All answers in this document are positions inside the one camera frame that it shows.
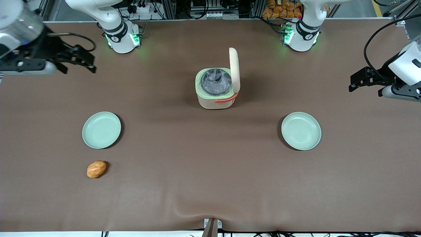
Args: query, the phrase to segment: yellow floor line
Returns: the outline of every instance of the yellow floor line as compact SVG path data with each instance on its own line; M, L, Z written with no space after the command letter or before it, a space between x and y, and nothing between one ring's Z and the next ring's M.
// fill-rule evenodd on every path
M380 7L377 5L377 3L375 3L373 0L371 0L371 3L373 4L374 11L376 12L376 16L377 17L382 17L382 14L381 14L381 11L380 11Z

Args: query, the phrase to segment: brown tabletop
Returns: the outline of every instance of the brown tabletop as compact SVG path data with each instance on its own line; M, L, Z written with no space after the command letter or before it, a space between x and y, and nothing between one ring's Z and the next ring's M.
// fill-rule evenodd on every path
M208 217L230 231L420 230L420 104L380 98L376 86L348 92L365 42L389 21L328 20L305 53L257 20L157 22L125 55L93 23L50 24L94 39L98 72L70 65L68 75L3 79L0 230L197 229ZM407 43L391 26L369 58L379 67ZM229 47L239 96L229 109L203 109L194 78L229 67ZM104 150L81 137L99 111L124 126ZM294 111L319 121L316 148L285 145L280 124ZM89 179L95 160L110 168Z

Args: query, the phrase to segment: green indicator light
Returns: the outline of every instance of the green indicator light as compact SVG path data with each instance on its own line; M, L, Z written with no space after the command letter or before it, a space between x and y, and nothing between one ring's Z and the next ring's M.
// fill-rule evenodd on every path
M315 44L317 42L317 36L319 36L319 33L318 32L317 32L316 36L314 37L313 44Z
M139 44L139 36L130 34L130 38L132 39L134 45Z
M107 39L107 41L108 41L108 45L111 47L111 43L110 43L110 41L109 41L108 36L107 36L107 35L105 35L105 38L106 38L106 39Z
M285 43L289 44L291 43L291 39L294 36L294 31L290 30L289 33L285 36Z

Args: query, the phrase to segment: orange handle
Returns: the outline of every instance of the orange handle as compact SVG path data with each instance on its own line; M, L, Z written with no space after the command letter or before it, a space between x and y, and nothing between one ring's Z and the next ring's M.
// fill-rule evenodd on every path
M225 103L225 102L231 101L231 100L235 99L237 97L237 95L238 95L238 92L235 93L231 98L224 99L224 100L215 100L215 103Z

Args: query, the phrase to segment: black cable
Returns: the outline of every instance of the black cable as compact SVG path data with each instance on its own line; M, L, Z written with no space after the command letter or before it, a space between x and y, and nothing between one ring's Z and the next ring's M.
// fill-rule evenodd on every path
M412 9L409 11L409 12L412 12L412 11L414 11L415 10L415 8L417 8L418 7L418 4L416 4L415 6L414 6L414 3L416 2L417 0L412 0L406 7L405 7L405 9L404 10L402 10L400 13L399 13L399 15L396 17L396 18L400 18L401 17L401 15L402 14L404 14L405 13L405 16L406 15L408 15L408 14L410 14L410 13L408 13L407 12L407 10L412 6Z
M264 23L268 24L272 28L273 31L275 31L276 33L278 33L280 35L285 35L285 33L280 32L276 28L274 28L274 27L281 27L281 24L271 23L271 22L269 22L269 19L265 19L265 18L260 17L260 16L253 16L252 18L261 19Z
M86 50L86 51L88 51L88 52L92 52L92 51L94 51L94 50L96 49L96 43L95 43L92 39L90 39L90 38L88 38L88 37L86 37L86 36L84 36L84 35L77 34L77 33L72 33L72 32L69 32L68 34L69 34L69 36L71 35L71 36L80 37L80 38L86 39L87 41L91 42L91 44L92 44L92 48L91 48L91 49L89 49L89 50Z
M77 33L72 33L72 32L67 32L67 33L49 33L48 36L49 37L76 36L76 37L84 38L84 39L86 39L87 41L89 41L92 44L92 48L89 49L89 50L86 50L86 51L91 52L91 51L94 51L96 49L96 43L92 39L90 39L90 38L88 38L88 37L86 37L84 35L77 34ZM73 48L74 47L74 46L72 46L72 45L70 45L70 44L68 44L66 42L63 42L63 44L66 45L66 46L68 46L68 47L70 47L70 48Z
M189 17L190 19L196 19L196 20L198 20L198 19L200 19L200 18L204 17L204 16L206 15L206 13L208 12L208 10L209 10L209 3L208 3L208 0L204 0L204 2L205 2L205 6L204 6L204 8L203 8L203 13L202 13L202 15L201 15L201 16L199 16L199 17L195 18L195 17L191 16L191 15L187 12L187 10L189 9L189 7L186 7L186 5L187 5L186 3L187 3L187 2L189 2L189 0L186 0L186 1L184 2L184 12L186 13L187 17Z
M157 3L155 2L155 0L152 0L152 5L154 6L155 10L157 10L158 15L162 18L162 20L165 20L164 15L161 13L161 10L158 8Z
M124 16L123 16L123 14L121 13L121 9L120 9L120 7L119 7L119 6L117 6L117 9L118 9L118 12L120 13L121 18L123 18L123 19L129 19L129 17L128 17L126 14L124 14Z
M373 234L371 236L374 237L374 236L379 235L379 234L391 234L391 235L399 235L399 236L402 236L402 237L409 237L407 234L397 233L397 232L392 232L392 231L384 231L384 232Z
M238 8L238 3L237 4L235 4L235 5L233 5L233 6L229 6L229 5L226 5L226 4L224 4L224 1L225 0L219 0L219 4L223 7L223 8L226 8L226 9L228 9L228 10L232 10L232 9L237 9Z
M377 34L378 34L381 30L383 30L384 28L386 28L386 27L388 27L388 26L390 26L390 25L393 25L393 24L395 24L395 23L398 23L398 22L401 22L401 21L404 21L404 20L408 20L408 19L412 19L412 18L420 17L420 16L421 16L421 14L416 14L416 15L413 15L413 16L407 16L407 17L404 17L404 18L402 18L402 19L395 20L395 21L392 21L392 22L390 22L390 23L387 23L386 25L384 25L384 26L382 26L380 29L378 29L376 32L374 32L374 34L370 37L370 39L368 39L367 43L366 43L366 44L365 44L365 46L364 46L364 59L365 59L365 61L367 62L368 66L371 68L371 70L373 70L373 72L374 72L376 75L378 75L379 77L381 77L382 79L384 79L384 80L385 80L385 78L384 78L382 75L380 75L380 73L378 72L378 70L376 70L376 69L373 67L373 65L371 64L371 62L368 60L368 57L367 57L367 47L368 47L368 45L370 44L370 42L373 40L374 36L376 36L376 35L377 35Z
M382 6L382 7L387 7L386 4L381 4L379 3L377 0L373 0L373 2L375 2L377 5Z
M281 26L280 24L275 24L275 23L270 23L269 22L269 19L265 19L265 18L263 18L263 17L261 17L261 16L253 16L252 18L258 18L258 19L261 19L262 21L264 21L266 24L271 24L271 25L273 25L273 26ZM280 18L277 18L277 19L281 19L281 20L284 20L284 21L286 21L286 22L291 22L291 23L294 23L294 24L296 24L296 22L293 22L293 21L290 21L290 20L288 20L288 19L285 19L285 18L282 18L282 17L280 17Z

